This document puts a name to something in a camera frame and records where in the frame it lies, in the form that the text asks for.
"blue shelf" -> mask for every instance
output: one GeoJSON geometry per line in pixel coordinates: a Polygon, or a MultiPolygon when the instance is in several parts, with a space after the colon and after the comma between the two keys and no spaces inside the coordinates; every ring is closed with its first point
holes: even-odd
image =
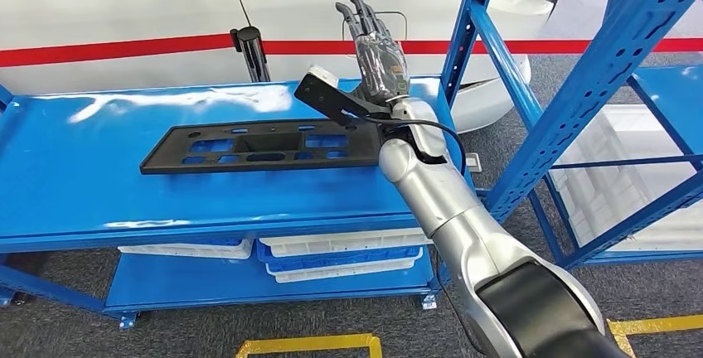
{"type": "Polygon", "coordinates": [[[122,254],[105,311],[428,294],[433,273],[423,249],[410,269],[295,283],[276,283],[255,254],[247,260],[122,254]]]}
{"type": "Polygon", "coordinates": [[[643,67],[628,83],[683,153],[703,153],[703,66],[643,67]]]}
{"type": "MultiPolygon", "coordinates": [[[[339,87],[353,90],[358,83],[341,80],[339,87]]],[[[320,118],[293,97],[297,86],[12,97],[0,117],[0,253],[415,226],[378,167],[139,172],[173,125],[320,118]]],[[[410,94],[453,127],[439,79],[414,78],[410,94]]],[[[459,163],[451,138],[448,145],[459,163]]]]}

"robotic arm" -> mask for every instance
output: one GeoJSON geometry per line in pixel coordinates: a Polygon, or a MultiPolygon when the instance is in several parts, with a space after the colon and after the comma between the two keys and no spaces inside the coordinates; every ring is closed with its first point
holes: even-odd
{"type": "Polygon", "coordinates": [[[488,356],[626,357],[604,336],[594,300],[568,272],[530,251],[488,213],[452,164],[432,108],[408,96],[405,57],[362,0],[344,4],[362,81],[343,94],[311,69],[296,97],[336,120],[378,123],[387,137],[379,163],[463,293],[470,326],[488,356]]]}

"black plastic panel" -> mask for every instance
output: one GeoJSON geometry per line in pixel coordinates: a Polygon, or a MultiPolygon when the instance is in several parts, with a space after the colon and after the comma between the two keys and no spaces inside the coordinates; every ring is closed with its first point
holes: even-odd
{"type": "Polygon", "coordinates": [[[372,123],[349,128],[326,119],[176,126],[139,166],[142,174],[245,172],[378,164],[372,123]]]}

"yellow floor marking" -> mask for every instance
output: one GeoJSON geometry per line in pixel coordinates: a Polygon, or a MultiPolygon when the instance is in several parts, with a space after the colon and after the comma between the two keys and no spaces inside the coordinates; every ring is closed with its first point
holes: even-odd
{"type": "Polygon", "coordinates": [[[644,335],[647,333],[660,333],[664,331],[689,331],[703,329],[703,315],[690,315],[687,317],[669,317],[643,319],[640,321],[610,321],[608,327],[615,337],[620,350],[632,358],[637,358],[630,345],[628,336],[644,335]]]}
{"type": "Polygon", "coordinates": [[[272,352],[298,352],[339,350],[342,348],[369,348],[369,358],[381,358],[381,339],[371,333],[358,335],[296,337],[291,339],[247,340],[235,358],[247,358],[250,354],[272,352]]]}

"white plastic tray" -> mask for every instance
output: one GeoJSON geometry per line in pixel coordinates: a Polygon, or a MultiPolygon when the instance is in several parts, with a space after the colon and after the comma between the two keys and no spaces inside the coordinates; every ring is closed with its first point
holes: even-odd
{"type": "Polygon", "coordinates": [[[420,228],[261,238],[274,257],[431,244],[420,228]]]}
{"type": "MultiPolygon", "coordinates": [[[[645,105],[606,105],[560,163],[682,155],[645,105]]],[[[689,163],[552,170],[583,246],[695,173],[689,163]]],[[[703,205],[680,209],[610,250],[703,249],[703,205]]]]}
{"type": "Polygon", "coordinates": [[[251,256],[252,239],[243,239],[235,246],[215,244],[142,244],[119,246],[122,253],[163,254],[167,256],[207,257],[213,259],[248,259],[251,256]]]}
{"type": "Polygon", "coordinates": [[[366,263],[343,264],[331,267],[320,267],[311,269],[300,269],[295,271],[284,271],[272,273],[269,265],[266,264],[266,271],[276,277],[278,283],[309,281],[312,279],[346,277],[348,275],[360,275],[363,273],[380,273],[383,271],[395,271],[397,269],[410,269],[415,265],[415,260],[422,257],[423,250],[419,250],[417,257],[407,259],[392,259],[371,261],[366,263]]]}

